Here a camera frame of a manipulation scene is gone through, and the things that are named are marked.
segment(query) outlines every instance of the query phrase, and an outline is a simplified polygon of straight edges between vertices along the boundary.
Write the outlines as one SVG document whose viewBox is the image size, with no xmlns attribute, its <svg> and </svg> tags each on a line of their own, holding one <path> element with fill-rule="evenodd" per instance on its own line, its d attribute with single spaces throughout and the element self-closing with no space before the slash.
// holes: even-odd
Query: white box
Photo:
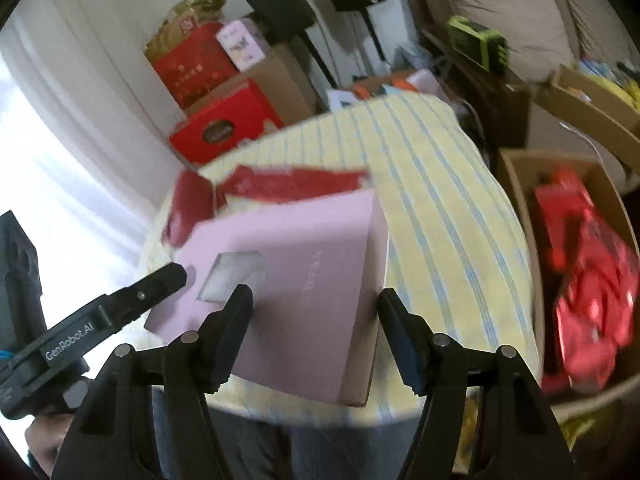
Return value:
<svg viewBox="0 0 640 480">
<path fill-rule="evenodd" d="M 257 25 L 249 18 L 227 23 L 216 38 L 240 72 L 261 62 L 271 50 Z"/>
</svg>

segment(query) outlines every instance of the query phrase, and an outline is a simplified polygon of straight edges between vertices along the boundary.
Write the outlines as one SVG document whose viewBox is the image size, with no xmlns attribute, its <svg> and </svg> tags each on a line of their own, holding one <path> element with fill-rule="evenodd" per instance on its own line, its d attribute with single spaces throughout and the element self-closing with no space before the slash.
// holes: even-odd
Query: red packaging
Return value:
<svg viewBox="0 0 640 480">
<path fill-rule="evenodd" d="M 177 178 L 171 211 L 162 241 L 182 247 L 198 222 L 212 219 L 226 205 L 225 195 L 197 172 L 184 170 Z"/>
<path fill-rule="evenodd" d="M 183 110 L 238 73 L 216 39 L 222 27 L 222 23 L 212 22 L 195 28 L 181 44 L 153 63 Z"/>
<path fill-rule="evenodd" d="M 251 79 L 178 125 L 169 142 L 196 165 L 207 164 L 243 141 L 283 126 Z"/>
<path fill-rule="evenodd" d="M 597 215 L 575 172 L 561 169 L 534 190 L 549 248 L 548 263 L 565 274 L 554 306 L 558 372 L 545 375 L 547 393 L 571 386 L 590 394 L 601 390 L 616 364 L 616 353 L 631 343 L 638 291 L 636 254 Z"/>
<path fill-rule="evenodd" d="M 575 253 L 582 214 L 593 208 L 593 202 L 580 177 L 569 168 L 554 172 L 551 183 L 538 186 L 534 194 L 548 237 L 546 261 L 555 272 L 566 272 Z"/>
<path fill-rule="evenodd" d="M 556 301 L 559 355 L 574 390 L 601 390 L 618 349 L 631 343 L 639 275 L 636 254 L 603 219 L 587 212 L 575 262 Z"/>
<path fill-rule="evenodd" d="M 270 203 L 286 203 L 360 189 L 366 170 L 329 171 L 292 166 L 238 166 L 220 184 L 229 196 Z"/>
</svg>

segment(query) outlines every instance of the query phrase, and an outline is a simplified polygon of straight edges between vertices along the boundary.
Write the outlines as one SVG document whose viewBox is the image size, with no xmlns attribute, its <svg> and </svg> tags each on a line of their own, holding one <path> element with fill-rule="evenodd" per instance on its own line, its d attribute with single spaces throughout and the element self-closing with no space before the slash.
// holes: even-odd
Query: white curtain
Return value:
<svg viewBox="0 0 640 480">
<path fill-rule="evenodd" d="M 22 0 L 0 52 L 28 101 L 82 167 L 150 220 L 182 163 L 184 118 L 111 0 Z"/>
<path fill-rule="evenodd" d="M 134 279 L 184 115 L 110 0 L 22 0 L 0 54 L 0 214 L 38 251 L 52 326 Z M 87 355 L 94 374 L 115 344 Z M 30 421 L 0 423 L 24 455 Z"/>
</svg>

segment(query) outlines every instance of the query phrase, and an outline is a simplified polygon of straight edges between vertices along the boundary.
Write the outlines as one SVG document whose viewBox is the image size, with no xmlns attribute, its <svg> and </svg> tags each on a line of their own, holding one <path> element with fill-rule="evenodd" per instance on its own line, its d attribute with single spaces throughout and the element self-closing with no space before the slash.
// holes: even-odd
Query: orange object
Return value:
<svg viewBox="0 0 640 480">
<path fill-rule="evenodd" d="M 219 22 L 199 26 L 153 63 L 154 70 L 183 110 L 238 73 L 216 39 L 221 28 Z"/>
<path fill-rule="evenodd" d="M 400 79 L 400 78 L 392 79 L 391 84 L 395 88 L 398 88 L 399 90 L 407 90 L 409 92 L 419 92 L 419 90 L 415 86 L 413 86 L 411 83 L 409 83 L 406 79 Z"/>
<path fill-rule="evenodd" d="M 356 97 L 361 101 L 366 101 L 367 99 L 371 99 L 371 94 L 363 86 L 355 85 L 353 87 L 353 93 L 356 94 Z"/>
</svg>

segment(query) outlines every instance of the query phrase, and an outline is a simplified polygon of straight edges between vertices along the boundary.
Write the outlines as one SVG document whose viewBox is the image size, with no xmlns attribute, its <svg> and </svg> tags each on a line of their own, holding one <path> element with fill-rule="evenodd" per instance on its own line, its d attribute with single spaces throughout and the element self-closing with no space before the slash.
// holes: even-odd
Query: speaker stand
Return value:
<svg viewBox="0 0 640 480">
<path fill-rule="evenodd" d="M 380 61 L 386 64 L 385 53 L 382 52 L 382 46 L 380 45 L 380 40 L 378 39 L 378 35 L 376 34 L 375 29 L 373 28 L 373 23 L 371 22 L 369 11 L 365 7 L 364 9 L 360 9 L 359 13 L 362 16 L 362 19 L 364 20 L 364 22 L 367 24 L 367 30 L 369 31 L 369 35 L 373 40 L 373 44 L 376 46 L 376 50 L 378 51 L 378 55 L 380 56 Z"/>
<path fill-rule="evenodd" d="M 322 60 L 322 58 L 320 57 L 320 53 L 316 50 L 316 46 L 312 43 L 311 38 L 309 38 L 308 34 L 306 33 L 306 30 L 300 32 L 298 34 L 298 37 L 302 40 L 302 43 L 305 44 L 305 46 L 311 53 L 311 56 L 313 56 L 313 58 L 316 60 L 316 63 L 318 63 L 320 70 L 322 70 L 322 73 L 324 74 L 326 80 L 329 82 L 329 85 L 331 85 L 331 88 L 337 90 L 338 85 L 335 82 L 334 76 L 331 74 L 331 72 L 329 72 L 329 67 L 325 65 L 324 60 Z"/>
</svg>

